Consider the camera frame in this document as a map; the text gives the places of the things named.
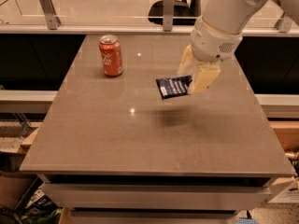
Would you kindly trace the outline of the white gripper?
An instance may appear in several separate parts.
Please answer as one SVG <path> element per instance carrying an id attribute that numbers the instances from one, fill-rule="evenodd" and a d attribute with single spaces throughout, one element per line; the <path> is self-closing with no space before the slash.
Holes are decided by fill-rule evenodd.
<path id="1" fill-rule="evenodd" d="M 221 73 L 220 61 L 231 58 L 241 41 L 241 34 L 223 32 L 198 17 L 178 67 L 179 76 L 192 76 L 188 94 L 205 91 Z"/>

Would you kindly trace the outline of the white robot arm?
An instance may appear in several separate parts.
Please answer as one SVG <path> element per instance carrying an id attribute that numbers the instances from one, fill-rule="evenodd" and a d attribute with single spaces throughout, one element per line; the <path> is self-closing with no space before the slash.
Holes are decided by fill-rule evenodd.
<path id="1" fill-rule="evenodd" d="M 206 90 L 221 72 L 221 62 L 233 56 L 249 19 L 269 0 L 207 0 L 184 50 L 178 75 L 189 76 L 188 93 Z M 299 20 L 299 0 L 271 0 L 293 20 Z"/>

